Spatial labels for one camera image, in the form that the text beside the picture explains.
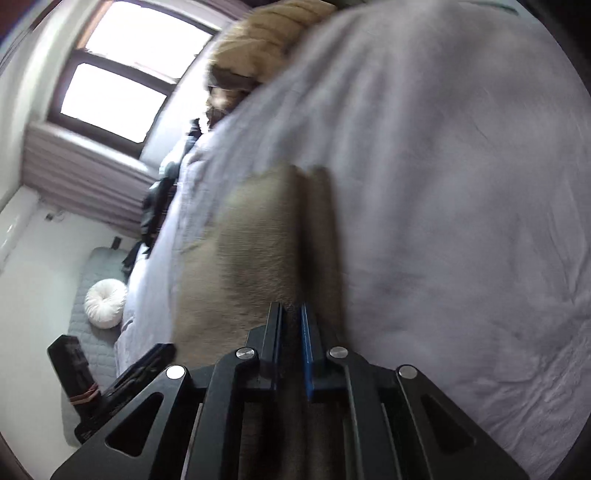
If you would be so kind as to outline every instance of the white blanket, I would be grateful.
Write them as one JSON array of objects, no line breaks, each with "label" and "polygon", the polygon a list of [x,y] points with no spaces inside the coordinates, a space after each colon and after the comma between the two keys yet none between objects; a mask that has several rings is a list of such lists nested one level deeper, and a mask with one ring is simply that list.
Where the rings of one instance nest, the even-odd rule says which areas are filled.
[{"label": "white blanket", "polygon": [[467,2],[343,12],[200,141],[120,367],[170,339],[175,249],[277,161],[326,165],[346,321],[546,479],[591,410],[591,100],[540,24]]}]

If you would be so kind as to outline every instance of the white wall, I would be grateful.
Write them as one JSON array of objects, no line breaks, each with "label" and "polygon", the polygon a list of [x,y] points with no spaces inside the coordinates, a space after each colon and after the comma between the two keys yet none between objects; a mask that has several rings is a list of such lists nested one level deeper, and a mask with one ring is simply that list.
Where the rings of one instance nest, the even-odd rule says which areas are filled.
[{"label": "white wall", "polygon": [[[67,213],[33,216],[0,274],[0,431],[35,480],[46,480],[73,452],[61,422],[61,386],[47,347],[67,332],[80,273],[91,251],[116,232]],[[134,241],[124,239],[121,248]]]},{"label": "white wall", "polygon": [[[53,89],[69,51],[99,2],[62,0],[19,45],[0,76],[0,210],[20,183],[25,128],[30,119],[46,117]],[[20,26],[30,24],[45,4],[48,2],[40,2]]]}]

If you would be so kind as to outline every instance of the gray curtain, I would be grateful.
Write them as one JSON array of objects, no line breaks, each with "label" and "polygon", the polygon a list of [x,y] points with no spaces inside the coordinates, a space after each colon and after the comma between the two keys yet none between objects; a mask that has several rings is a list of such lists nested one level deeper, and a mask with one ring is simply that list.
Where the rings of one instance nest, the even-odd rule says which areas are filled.
[{"label": "gray curtain", "polygon": [[239,20],[251,10],[251,7],[240,0],[199,0],[199,3],[213,8],[233,20]]},{"label": "gray curtain", "polygon": [[155,169],[44,122],[28,126],[22,182],[58,207],[139,237],[142,201]]}]

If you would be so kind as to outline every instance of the pillow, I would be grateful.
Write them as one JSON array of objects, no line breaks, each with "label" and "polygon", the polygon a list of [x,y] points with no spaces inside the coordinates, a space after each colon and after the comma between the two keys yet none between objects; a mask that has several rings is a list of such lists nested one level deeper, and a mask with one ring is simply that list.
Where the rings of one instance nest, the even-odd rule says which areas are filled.
[{"label": "pillow", "polygon": [[126,298],[127,286],[122,281],[107,278],[94,284],[84,302],[89,322],[100,329],[113,328],[123,318]]}]

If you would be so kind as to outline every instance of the mattress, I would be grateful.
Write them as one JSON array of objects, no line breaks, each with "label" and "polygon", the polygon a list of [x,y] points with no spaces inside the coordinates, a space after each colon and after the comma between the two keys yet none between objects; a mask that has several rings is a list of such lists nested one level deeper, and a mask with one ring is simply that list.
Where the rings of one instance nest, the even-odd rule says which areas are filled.
[{"label": "mattress", "polygon": [[[111,248],[95,248],[92,251],[80,277],[68,327],[68,335],[78,337],[88,360],[90,373],[101,391],[107,389],[117,378],[114,345],[119,337],[120,328],[117,326],[101,330],[91,325],[86,317],[84,302],[86,293],[98,281],[106,278],[125,281],[121,263],[127,254],[126,251]],[[72,446],[80,445],[74,435],[74,428],[80,423],[80,417],[65,393],[62,394],[61,417],[66,442]]]},{"label": "mattress", "polygon": [[532,477],[591,405],[591,99],[545,28],[400,0],[315,29],[184,161],[120,369],[171,338],[179,250],[279,161],[331,174],[356,351],[414,364]]}]

